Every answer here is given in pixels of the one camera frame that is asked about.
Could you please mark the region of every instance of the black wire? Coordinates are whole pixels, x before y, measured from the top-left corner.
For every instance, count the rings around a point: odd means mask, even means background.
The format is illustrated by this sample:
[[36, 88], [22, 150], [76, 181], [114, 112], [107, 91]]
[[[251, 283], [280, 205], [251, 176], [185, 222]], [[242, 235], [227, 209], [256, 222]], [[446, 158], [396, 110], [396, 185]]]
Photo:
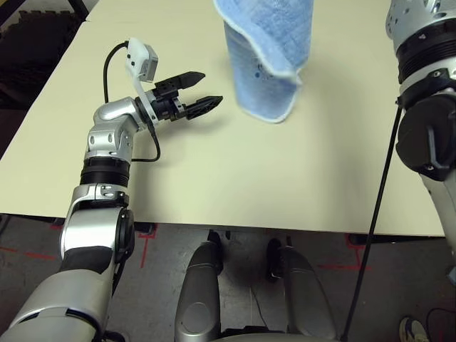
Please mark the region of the black wire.
[[157, 160], [160, 159], [160, 156], [162, 154], [161, 150], [160, 150], [160, 144], [158, 142], [158, 138], [157, 138], [157, 134], [155, 134], [155, 129], [154, 129], [154, 126], [151, 125], [151, 124], [148, 124], [147, 125], [147, 128], [150, 132], [150, 136], [152, 137], [152, 139], [154, 140], [154, 143], [155, 143], [155, 148], [157, 149], [157, 155], [155, 156], [155, 158], [152, 158], [152, 159], [147, 159], [147, 158], [133, 158], [131, 161], [132, 162], [156, 162]]
[[258, 308], [259, 318], [261, 318], [261, 320], [263, 321], [263, 324], [264, 324], [264, 326], [266, 326], [266, 329], [269, 329], [268, 325], [266, 324], [266, 321], [264, 320], [263, 314], [261, 313], [261, 309], [259, 307], [259, 302], [258, 302], [257, 295], [255, 294], [255, 291], [254, 291], [253, 287], [251, 287], [251, 286], [250, 286], [250, 291], [252, 291], [252, 293], [254, 295], [256, 307]]
[[119, 263], [119, 266], [117, 268], [117, 272], [114, 274], [114, 277], [113, 277], [113, 292], [112, 292], [111, 296], [114, 296], [115, 290], [117, 289], [117, 285], [119, 284], [120, 278], [122, 276], [123, 269], [125, 267], [125, 262], [126, 261], [127, 261], [127, 259], [124, 259], [124, 260], [122, 260]]
[[356, 280], [356, 287], [351, 300], [350, 311], [348, 312], [347, 321], [341, 337], [341, 342], [348, 341], [348, 332], [350, 331], [351, 321], [355, 313], [356, 304], [358, 303], [358, 297], [363, 283], [364, 272], [368, 263], [369, 251], [371, 250], [373, 233], [375, 231], [375, 224], [377, 223], [378, 212], [380, 211], [380, 204], [382, 202], [383, 190], [385, 189], [386, 178], [388, 176], [388, 170], [390, 168], [391, 157], [393, 156], [394, 142], [396, 139], [396, 133], [398, 132], [400, 114], [402, 113], [402, 107], [399, 105], [396, 117], [394, 120], [393, 129], [391, 130], [390, 144], [388, 146], [388, 153], [385, 159], [385, 166], [383, 167], [382, 179], [380, 181], [380, 187], [378, 188], [377, 200], [375, 201], [375, 208], [372, 214], [372, 221], [370, 222], [370, 229], [366, 240], [366, 247], [364, 249], [363, 261], [358, 272], [358, 279]]
[[124, 41], [123, 43], [120, 43], [116, 45], [113, 50], [106, 56], [105, 60], [105, 65], [103, 66], [103, 92], [105, 94], [105, 103], [109, 102], [108, 99], [108, 66], [109, 62], [111, 61], [111, 58], [115, 55], [117, 51], [119, 51], [121, 48], [127, 48], [128, 47], [128, 41]]
[[432, 338], [431, 338], [430, 330], [429, 330], [429, 317], [430, 317], [430, 314], [432, 312], [437, 311], [437, 310], [444, 311], [444, 312], [446, 312], [448, 314], [454, 314], [455, 317], [456, 317], [456, 311], [455, 310], [448, 310], [448, 309], [444, 309], [444, 308], [432, 308], [432, 309], [430, 309], [427, 312], [427, 315], [426, 315], [426, 332], [427, 332], [427, 338], [429, 339], [429, 342], [432, 342]]
[[103, 338], [114, 342], [126, 342], [125, 337], [123, 337], [121, 333], [118, 333], [116, 331], [106, 330], [103, 335]]
[[[117, 51], [119, 51], [121, 48], [128, 48], [128, 41], [124, 41], [123, 43], [120, 43], [116, 46], [114, 46], [113, 50], [106, 56], [105, 60], [105, 65], [103, 66], [103, 92], [105, 96], [105, 103], [109, 102], [109, 97], [108, 97], [108, 66], [109, 62], [111, 61], [111, 58], [115, 55]], [[154, 141], [155, 148], [157, 149], [157, 155], [155, 158], [133, 158], [131, 161], [132, 162], [156, 162], [157, 160], [160, 159], [161, 156], [161, 150], [160, 150], [160, 144], [158, 142], [157, 135], [155, 134], [155, 129], [152, 123], [147, 123], [147, 128], [149, 130], [150, 136], [152, 137], [152, 140]]]

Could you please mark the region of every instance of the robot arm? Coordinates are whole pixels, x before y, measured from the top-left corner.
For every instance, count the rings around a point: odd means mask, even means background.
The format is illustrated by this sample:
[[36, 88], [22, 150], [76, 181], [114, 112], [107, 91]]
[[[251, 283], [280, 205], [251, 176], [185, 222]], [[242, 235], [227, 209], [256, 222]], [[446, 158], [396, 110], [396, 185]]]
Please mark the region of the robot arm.
[[104, 337], [110, 298], [135, 243], [127, 195], [133, 136], [145, 129], [155, 134], [161, 120], [196, 118], [222, 100], [208, 96], [189, 106], [178, 100], [179, 89], [204, 77], [196, 72], [156, 83], [145, 93], [140, 81], [152, 82], [157, 62], [151, 47], [130, 40], [126, 66], [139, 96], [96, 110], [81, 181], [61, 235], [61, 268], [36, 288], [1, 342], [96, 342]]
[[396, 150], [422, 177], [456, 258], [456, 3], [392, 0], [386, 32], [405, 110]]

